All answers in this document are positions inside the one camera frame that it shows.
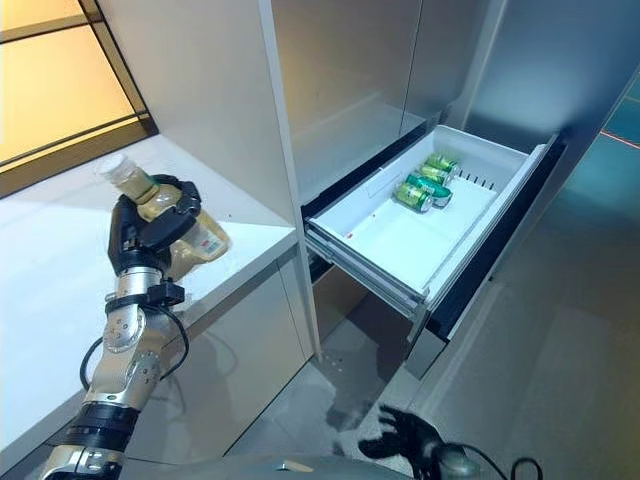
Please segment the white countertop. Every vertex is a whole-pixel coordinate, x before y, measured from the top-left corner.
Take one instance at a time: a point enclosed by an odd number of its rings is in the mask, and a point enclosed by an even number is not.
[[[149,173],[195,181],[231,238],[224,256],[182,280],[187,323],[295,245],[293,227],[162,136],[123,151]],[[79,398],[80,361],[102,334],[118,192],[95,175],[98,162],[0,200],[0,474],[69,420],[60,407]]]

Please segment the green can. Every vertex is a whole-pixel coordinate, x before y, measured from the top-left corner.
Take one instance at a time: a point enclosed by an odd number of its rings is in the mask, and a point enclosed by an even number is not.
[[[394,195],[400,203],[419,213],[429,210],[433,203],[433,198],[426,190],[406,182],[396,187]]]
[[[453,175],[451,175],[451,173],[431,167],[429,165],[420,166],[418,168],[418,173],[423,177],[427,177],[429,180],[433,180],[434,182],[444,186],[448,185],[453,178]]]
[[[437,168],[438,170],[453,173],[453,175],[460,171],[457,160],[440,152],[435,152],[429,155],[424,164]]]
[[[405,180],[406,183],[413,185],[414,187],[425,190],[429,195],[433,197],[433,204],[436,207],[446,207],[451,200],[453,193],[447,187],[434,182],[430,178],[423,177],[419,173],[410,173]]]

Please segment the black cable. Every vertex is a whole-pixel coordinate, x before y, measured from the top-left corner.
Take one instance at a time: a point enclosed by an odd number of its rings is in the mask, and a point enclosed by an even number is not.
[[[89,381],[87,380],[87,364],[89,363],[89,359],[91,359],[91,355],[93,355],[93,352],[96,351],[96,348],[98,348],[101,343],[102,337],[93,342],[89,347],[89,350],[87,350],[87,353],[84,354],[82,362],[80,362],[80,382],[82,383],[82,387],[87,392],[89,391],[89,387],[91,386],[89,384]]]
[[[472,450],[474,452],[476,452],[478,455],[480,455],[482,458],[484,458],[484,460],[491,465],[491,467],[496,471],[496,473],[498,475],[500,475],[500,478],[502,478],[503,480],[509,480],[507,478],[507,476],[504,474],[504,472],[502,470],[500,470],[500,467],[498,467],[498,465],[496,464],[496,462],[494,462],[493,460],[491,460],[491,457],[489,457],[489,455],[487,455],[486,453],[484,453],[482,450],[480,450],[478,447],[474,447],[473,445],[467,445],[466,443],[451,443],[451,442],[447,442],[445,444],[447,447],[457,447],[457,448],[464,448],[467,450]]]
[[[500,476],[500,478],[502,478],[503,480],[509,480],[507,478],[507,476],[505,475],[505,473],[502,470],[500,470],[500,467],[498,467],[496,462],[491,460],[491,457],[489,457],[489,455],[484,453],[478,447],[474,447],[473,445],[468,445],[466,443],[455,443],[455,442],[453,442],[453,443],[452,442],[447,442],[445,444],[445,446],[463,448],[463,449],[471,450],[471,451],[477,453],[482,458],[484,458],[484,460],[489,465],[491,465],[491,467],[496,471],[496,473]],[[534,467],[536,467],[536,473],[537,473],[538,480],[543,480],[542,467],[536,461],[535,458],[531,458],[531,457],[520,457],[515,462],[513,462],[513,465],[511,466],[511,480],[516,480],[516,470],[518,470],[519,466],[524,465],[525,463],[531,463]]]
[[[518,460],[513,462],[513,465],[511,466],[511,480],[516,480],[516,470],[518,469],[518,467],[520,465],[524,465],[525,463],[530,463],[534,467],[536,467],[536,473],[538,475],[538,480],[542,480],[542,467],[536,461],[535,458],[531,458],[531,457],[520,457]]]
[[[172,366],[169,370],[167,370],[167,372],[164,375],[160,377],[160,380],[162,381],[165,378],[167,378],[169,375],[171,375],[173,372],[175,372],[178,368],[180,368],[180,366],[187,359],[187,356],[189,355],[189,337],[187,336],[187,332],[184,329],[184,326],[182,325],[182,322],[180,321],[180,319],[168,308],[162,307],[159,305],[158,306],[144,305],[142,306],[142,308],[143,309],[146,308],[148,310],[154,310],[156,312],[162,313],[167,317],[169,317],[173,321],[173,323],[175,323],[176,327],[178,327],[178,331],[180,332],[180,336],[182,337],[182,343],[184,345],[184,351],[182,352],[182,357],[180,358],[180,360],[178,360],[178,363]],[[87,365],[89,364],[89,360],[91,359],[93,352],[96,351],[96,348],[98,348],[98,346],[101,343],[102,343],[102,337],[100,337],[95,342],[93,342],[93,344],[89,347],[89,350],[87,350],[87,353],[84,354],[84,357],[82,358],[82,362],[80,362],[80,382],[82,383],[82,387],[85,389],[85,391],[89,391],[89,387],[91,386],[89,383],[89,380],[87,380]]]
[[[182,352],[182,357],[180,357],[180,360],[178,360],[178,363],[176,363],[173,367],[167,370],[167,372],[164,375],[160,377],[160,380],[162,381],[165,378],[167,378],[169,375],[171,375],[173,372],[175,372],[178,368],[180,368],[180,366],[187,359],[187,356],[189,355],[189,337],[187,336],[187,331],[184,329],[184,325],[182,325],[182,322],[180,321],[180,319],[168,308],[162,307],[160,305],[158,306],[144,305],[142,308],[148,308],[149,310],[155,310],[156,312],[165,314],[167,317],[173,320],[173,323],[175,323],[176,327],[178,327],[178,331],[180,332],[180,336],[182,337],[182,343],[184,345],[184,351]]]

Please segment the window frame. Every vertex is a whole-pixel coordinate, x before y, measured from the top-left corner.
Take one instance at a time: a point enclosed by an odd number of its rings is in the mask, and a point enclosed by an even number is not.
[[[5,171],[0,172],[0,198],[158,133],[158,127],[133,80],[122,52],[113,39],[100,6],[95,0],[78,0],[78,3],[84,13],[84,19],[80,15],[75,15],[5,30],[0,32],[0,45],[89,25],[134,113],[0,161],[0,167],[6,168]],[[29,159],[40,152],[132,118],[136,121]]]

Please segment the white drawer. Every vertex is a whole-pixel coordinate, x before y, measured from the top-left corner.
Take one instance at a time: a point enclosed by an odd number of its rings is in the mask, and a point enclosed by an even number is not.
[[[307,243],[400,313],[420,321],[469,264],[550,144],[527,155],[438,125],[307,218]],[[449,205],[414,213],[391,198],[393,189],[434,151],[459,158],[462,172],[451,182]]]

